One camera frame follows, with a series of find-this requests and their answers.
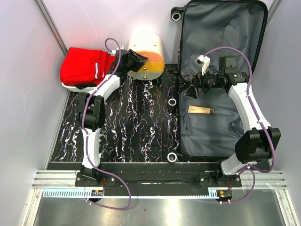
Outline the orange white drawer box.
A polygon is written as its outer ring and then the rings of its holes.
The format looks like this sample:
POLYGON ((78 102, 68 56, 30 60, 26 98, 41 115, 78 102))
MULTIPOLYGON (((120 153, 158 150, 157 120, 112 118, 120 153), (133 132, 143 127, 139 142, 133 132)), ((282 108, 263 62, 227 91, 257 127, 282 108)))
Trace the orange white drawer box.
POLYGON ((128 48, 146 57, 147 61, 137 71, 128 75, 136 80, 150 81, 162 75, 165 68, 162 39, 151 32, 135 33, 129 40, 128 48))

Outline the black white space suitcase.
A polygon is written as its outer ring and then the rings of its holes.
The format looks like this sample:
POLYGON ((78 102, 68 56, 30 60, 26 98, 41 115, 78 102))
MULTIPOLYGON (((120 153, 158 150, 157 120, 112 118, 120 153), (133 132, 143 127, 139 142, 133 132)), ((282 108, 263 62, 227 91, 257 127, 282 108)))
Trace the black white space suitcase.
POLYGON ((248 91, 268 9, 259 0, 192 0, 171 9, 181 21, 178 71, 180 150, 189 161, 223 161, 243 137, 231 88, 248 91))

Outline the red black garment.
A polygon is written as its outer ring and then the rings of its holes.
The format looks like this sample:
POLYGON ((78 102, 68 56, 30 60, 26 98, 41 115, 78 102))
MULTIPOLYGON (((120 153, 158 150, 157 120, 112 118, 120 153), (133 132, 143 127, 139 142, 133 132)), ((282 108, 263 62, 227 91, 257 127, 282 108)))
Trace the red black garment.
POLYGON ((71 47, 60 68, 60 81, 78 89, 96 87, 115 62, 106 51, 71 47))

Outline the beige cosmetic tube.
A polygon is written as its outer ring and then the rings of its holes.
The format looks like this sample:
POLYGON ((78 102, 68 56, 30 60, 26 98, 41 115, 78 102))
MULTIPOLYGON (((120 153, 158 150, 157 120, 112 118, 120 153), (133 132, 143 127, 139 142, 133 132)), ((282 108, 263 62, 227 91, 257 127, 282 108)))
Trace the beige cosmetic tube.
POLYGON ((201 107, 201 106, 192 106, 189 105, 188 113, 195 113, 195 114, 214 114, 214 109, 201 107))

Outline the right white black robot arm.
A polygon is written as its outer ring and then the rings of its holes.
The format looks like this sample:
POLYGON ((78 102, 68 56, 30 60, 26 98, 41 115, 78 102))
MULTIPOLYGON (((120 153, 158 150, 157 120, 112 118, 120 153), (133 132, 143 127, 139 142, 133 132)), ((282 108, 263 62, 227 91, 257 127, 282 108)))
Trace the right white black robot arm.
POLYGON ((190 87, 181 93, 181 150, 192 160, 220 164, 214 182, 225 186, 244 169, 272 159, 281 133, 265 119, 252 93, 250 74, 241 72, 234 56, 192 55, 181 65, 190 87))

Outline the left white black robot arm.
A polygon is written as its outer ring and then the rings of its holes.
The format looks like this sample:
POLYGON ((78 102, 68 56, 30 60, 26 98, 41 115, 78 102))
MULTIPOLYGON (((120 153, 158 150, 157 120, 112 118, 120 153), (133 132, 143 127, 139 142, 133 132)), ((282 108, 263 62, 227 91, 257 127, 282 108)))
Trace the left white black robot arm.
POLYGON ((78 121, 83 134, 84 152, 80 177, 91 186, 99 185, 102 180, 102 173, 98 168, 101 163, 99 134, 105 123, 105 102, 124 83, 129 71, 138 72, 148 60, 148 57, 132 49, 119 49, 104 79, 91 91, 79 94, 78 121))

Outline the white plastic basin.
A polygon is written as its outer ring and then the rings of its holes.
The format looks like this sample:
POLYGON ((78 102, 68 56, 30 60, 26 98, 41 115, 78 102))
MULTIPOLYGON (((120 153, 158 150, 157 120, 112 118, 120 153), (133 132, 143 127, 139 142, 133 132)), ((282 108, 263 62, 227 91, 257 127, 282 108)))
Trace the white plastic basin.
POLYGON ((77 87, 75 87, 75 86, 66 85, 66 84, 64 84, 64 83, 61 83, 61 85, 62 85, 64 88, 68 89, 69 91, 71 91, 71 92, 76 92, 76 93, 80 93, 80 92, 86 92, 86 93, 88 93, 88 92, 90 92, 91 90, 94 89, 94 87, 85 87, 85 88, 83 88, 83 89, 79 89, 79 88, 77 88, 77 87))

